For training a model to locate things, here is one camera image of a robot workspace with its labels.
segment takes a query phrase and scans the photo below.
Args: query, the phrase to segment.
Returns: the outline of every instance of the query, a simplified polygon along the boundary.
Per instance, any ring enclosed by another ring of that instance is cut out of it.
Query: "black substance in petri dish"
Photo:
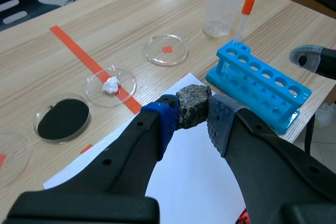
[[[71,136],[89,116],[89,107],[77,99],[65,99],[50,108],[37,127],[40,137],[49,140]]]

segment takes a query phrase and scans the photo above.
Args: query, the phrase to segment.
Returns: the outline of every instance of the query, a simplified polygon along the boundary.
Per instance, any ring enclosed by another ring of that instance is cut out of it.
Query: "wooden table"
[[[81,0],[0,33],[0,132],[16,130],[31,144],[23,174],[0,190],[0,220],[16,197],[39,190],[43,182],[132,116],[124,105],[103,108],[89,101],[92,121],[77,139],[61,145],[44,142],[33,130],[41,104],[62,93],[86,97],[92,73],[53,34],[60,26],[103,68],[132,69],[137,78],[134,97],[147,104],[192,72],[205,82],[216,65],[216,51],[227,37],[202,32],[205,0]],[[149,37],[176,34],[189,46],[189,56],[174,67],[150,63],[144,56]],[[290,50],[303,44],[336,46],[336,21],[289,0],[257,0],[243,34],[253,55],[312,90],[301,114],[284,139],[293,142],[335,82],[299,69],[289,62]]]

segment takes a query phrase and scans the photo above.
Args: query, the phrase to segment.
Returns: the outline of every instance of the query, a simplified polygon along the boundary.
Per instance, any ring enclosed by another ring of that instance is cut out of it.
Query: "white cotton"
[[[109,94],[114,94],[119,89],[120,82],[116,77],[109,78],[107,82],[104,83],[102,91]]]

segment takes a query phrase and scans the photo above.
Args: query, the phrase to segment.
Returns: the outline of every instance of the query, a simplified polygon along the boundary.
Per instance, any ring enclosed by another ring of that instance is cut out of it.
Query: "plastic dropper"
[[[243,9],[241,10],[242,11],[242,19],[241,19],[239,27],[238,27],[237,35],[233,40],[233,45],[234,46],[236,46],[238,44],[238,42],[240,41],[240,39],[242,37],[244,26],[246,24],[246,21],[247,21],[248,17],[251,14],[254,2],[255,2],[255,0],[245,0],[245,2],[244,2]]]

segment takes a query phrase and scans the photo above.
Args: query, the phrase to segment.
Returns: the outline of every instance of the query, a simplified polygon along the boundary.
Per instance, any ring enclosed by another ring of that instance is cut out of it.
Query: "blue test tube rack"
[[[278,134],[285,134],[311,91],[230,41],[217,51],[219,62],[206,80],[249,108]]]

